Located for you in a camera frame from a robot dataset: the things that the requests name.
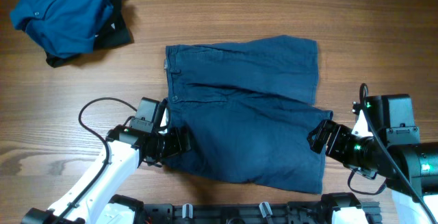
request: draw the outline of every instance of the blue shirt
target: blue shirt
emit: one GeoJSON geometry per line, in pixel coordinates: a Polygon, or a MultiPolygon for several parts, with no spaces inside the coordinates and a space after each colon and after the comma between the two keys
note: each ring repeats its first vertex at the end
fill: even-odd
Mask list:
{"type": "Polygon", "coordinates": [[[10,17],[52,55],[91,53],[95,34],[112,14],[110,0],[20,0],[10,17]]]}

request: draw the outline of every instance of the green led light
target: green led light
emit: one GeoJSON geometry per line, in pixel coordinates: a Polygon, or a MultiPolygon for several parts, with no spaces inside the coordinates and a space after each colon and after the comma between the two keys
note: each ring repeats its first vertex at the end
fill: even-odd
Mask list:
{"type": "Polygon", "coordinates": [[[423,171],[430,170],[430,165],[429,164],[422,164],[422,170],[423,171]]]}

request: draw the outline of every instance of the black garment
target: black garment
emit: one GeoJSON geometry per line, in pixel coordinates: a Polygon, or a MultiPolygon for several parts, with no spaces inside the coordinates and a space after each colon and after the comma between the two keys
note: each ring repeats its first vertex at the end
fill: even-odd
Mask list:
{"type": "Polygon", "coordinates": [[[313,40],[166,47],[170,126],[187,127],[192,150],[168,166],[233,183],[321,193],[325,151],[307,134],[331,111],[312,107],[318,85],[313,40]]]}
{"type": "MultiPolygon", "coordinates": [[[[96,35],[96,39],[94,41],[94,50],[117,47],[132,42],[131,36],[129,35],[129,30],[126,27],[125,21],[123,20],[121,14],[122,0],[111,0],[111,3],[114,7],[113,13],[96,35]]],[[[78,54],[63,59],[51,55],[48,52],[46,52],[46,55],[46,62],[52,67],[60,66],[63,63],[69,62],[79,56],[78,54]]]]}

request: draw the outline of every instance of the table surface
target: table surface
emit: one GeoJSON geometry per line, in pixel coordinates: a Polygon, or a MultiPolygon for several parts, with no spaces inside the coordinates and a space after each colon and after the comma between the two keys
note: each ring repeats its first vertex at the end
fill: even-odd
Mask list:
{"type": "MultiPolygon", "coordinates": [[[[351,103],[366,82],[371,95],[409,93],[422,142],[438,137],[438,0],[126,0],[123,16],[134,43],[83,55],[57,69],[46,64],[44,51],[26,34],[14,31],[8,14],[18,0],[0,1],[0,223],[18,223],[32,207],[46,209],[94,161],[101,144],[77,122],[83,105],[117,97],[137,106],[142,97],[167,96],[166,45],[279,34],[314,39],[320,50],[317,107],[353,126],[351,103]]],[[[90,107],[84,120],[106,134],[132,114],[106,101],[90,107]]],[[[349,191],[349,173],[327,160],[324,193],[349,191]]],[[[374,191],[382,181],[356,177],[352,184],[374,191]]],[[[145,165],[118,193],[173,204],[320,198],[145,165]]],[[[384,223],[398,222],[390,190],[357,196],[380,201],[384,223]]]]}

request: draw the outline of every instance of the folded shirt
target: folded shirt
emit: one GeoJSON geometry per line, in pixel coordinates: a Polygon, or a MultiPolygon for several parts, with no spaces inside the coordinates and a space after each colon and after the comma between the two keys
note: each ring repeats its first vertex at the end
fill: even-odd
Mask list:
{"type": "MultiPolygon", "coordinates": [[[[94,50],[117,47],[132,42],[131,35],[121,12],[122,0],[111,0],[111,4],[113,5],[112,15],[97,32],[96,38],[94,39],[94,50]]],[[[58,67],[74,60],[79,54],[68,58],[59,58],[46,51],[46,56],[46,62],[49,66],[58,67]]]]}
{"type": "Polygon", "coordinates": [[[111,0],[20,0],[10,17],[48,53],[68,58],[93,51],[112,12],[111,0]]]}

